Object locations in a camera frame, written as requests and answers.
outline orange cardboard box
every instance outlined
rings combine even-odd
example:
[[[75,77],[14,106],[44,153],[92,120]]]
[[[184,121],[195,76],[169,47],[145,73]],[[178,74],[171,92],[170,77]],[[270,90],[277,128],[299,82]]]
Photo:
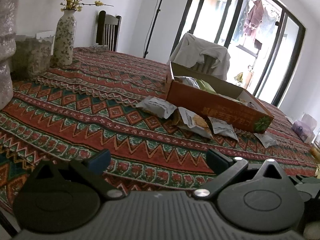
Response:
[[[223,98],[219,95],[184,85],[174,76],[188,76],[209,83],[221,95],[233,99],[252,102],[258,110],[240,102]],[[216,77],[193,71],[176,63],[171,63],[166,80],[166,100],[177,107],[184,107],[196,114],[211,116],[226,121],[233,127],[252,133],[264,133],[274,116],[253,95],[244,88],[238,87]]]

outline black window frame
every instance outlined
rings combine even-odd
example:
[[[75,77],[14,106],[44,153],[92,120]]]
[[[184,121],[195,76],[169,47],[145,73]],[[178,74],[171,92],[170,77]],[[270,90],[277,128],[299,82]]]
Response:
[[[175,38],[175,41],[174,41],[174,44],[173,44],[173,47],[172,47],[172,52],[174,51],[174,49],[176,48],[177,44],[180,41],[180,37],[182,35],[182,31],[183,31],[183,28],[184,28],[184,25],[185,25],[185,22],[186,22],[186,18],[188,16],[192,1],[193,0],[188,0],[187,1],[186,7],[185,7],[185,10],[184,10],[181,22],[180,22],[180,26],[178,28],[177,36]],[[280,44],[281,44],[281,41],[282,41],[282,39],[280,39],[281,31],[283,32],[284,31],[283,28],[285,28],[284,16],[289,17],[299,27],[296,43],[295,43],[295,46],[294,46],[293,51],[292,51],[292,56],[291,56],[291,59],[289,61],[289,65],[288,65],[287,71],[286,71],[286,73],[284,75],[284,78],[283,78],[283,80],[282,80],[282,82],[281,82],[281,84],[279,86],[279,89],[276,92],[276,95],[274,96],[274,98],[272,100],[272,103],[271,103],[274,106],[278,107],[279,103],[281,102],[281,99],[284,96],[285,91],[288,88],[289,82],[293,77],[292,76],[293,72],[294,72],[294,70],[296,68],[298,59],[300,57],[300,53],[301,53],[301,49],[302,49],[302,45],[303,45],[303,41],[304,41],[304,37],[305,37],[305,33],[306,33],[306,28],[279,0],[272,0],[272,1],[275,2],[278,6],[280,6],[282,8],[282,14],[281,14],[281,17],[280,17],[279,28],[278,28],[278,31],[276,33],[275,42],[274,42],[274,44],[272,46],[272,49],[271,49],[271,52],[270,52],[270,56],[269,56],[269,58],[267,60],[267,63],[265,65],[265,67],[264,67],[264,70],[263,70],[262,75],[260,77],[260,80],[259,80],[259,82],[257,84],[257,87],[256,87],[256,89],[255,89],[255,91],[253,93],[254,96],[256,96],[257,94],[258,94],[258,96],[260,95],[260,92],[263,90],[263,87],[264,87],[264,85],[266,83],[266,80],[267,80],[266,78],[270,74],[270,71],[271,71],[271,69],[273,67],[274,60],[275,60],[276,55],[277,55],[277,50],[279,50],[279,47],[280,47]],[[234,29],[236,27],[236,24],[237,24],[239,15],[240,15],[242,2],[243,2],[243,0],[238,0],[238,2],[237,2],[236,10],[234,12],[234,16],[233,16],[233,19],[232,19],[232,22],[231,22],[231,25],[230,25],[230,28],[229,28],[229,31],[228,31],[228,35],[227,35],[225,43],[224,43],[224,46],[226,48],[228,48],[228,46],[229,46],[229,44],[231,42],[231,39],[232,39],[232,36],[233,36],[233,33],[234,33]],[[204,0],[200,0],[199,1],[197,12],[196,12],[196,16],[195,16],[193,24],[192,24],[193,28],[191,28],[191,30],[189,31],[190,33],[193,33],[192,30],[194,30],[194,28],[195,28],[195,24],[196,24],[196,22],[198,20],[198,17],[199,17],[200,11],[202,9],[203,3],[204,3]],[[220,22],[220,27],[219,27],[220,31],[222,31],[222,27],[224,25],[223,19],[226,17],[227,13],[228,13],[228,7],[226,7],[226,9],[224,11],[224,14],[222,16],[222,19],[221,19],[221,22]]]

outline tablecloth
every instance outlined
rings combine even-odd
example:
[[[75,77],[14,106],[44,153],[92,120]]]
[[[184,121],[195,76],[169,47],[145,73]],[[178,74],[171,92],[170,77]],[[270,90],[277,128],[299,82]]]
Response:
[[[41,159],[84,159],[104,148],[112,160],[103,178],[125,192],[199,187],[215,176],[205,163],[209,148],[251,163],[272,157],[287,174],[314,174],[310,145],[267,103],[275,116],[268,131],[279,142],[268,149],[242,130],[236,129],[239,142],[219,135],[209,140],[136,109],[147,96],[164,97],[167,70],[103,48],[76,48],[71,66],[14,83],[13,99],[0,111],[0,205],[11,211]]]

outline maroon jacket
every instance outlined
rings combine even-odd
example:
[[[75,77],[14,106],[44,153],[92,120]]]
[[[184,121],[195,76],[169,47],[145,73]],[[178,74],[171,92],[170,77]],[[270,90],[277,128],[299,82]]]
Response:
[[[251,11],[247,15],[247,18],[244,22],[244,34],[251,36],[252,39],[255,39],[257,28],[262,22],[262,17],[264,14],[262,0],[256,0]]]

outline chair covered with white cloth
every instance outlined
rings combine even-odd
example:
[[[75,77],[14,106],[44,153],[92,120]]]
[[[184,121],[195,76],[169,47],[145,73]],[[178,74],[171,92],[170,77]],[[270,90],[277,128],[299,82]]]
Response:
[[[185,33],[170,56],[170,62],[227,80],[230,55],[226,47]]]

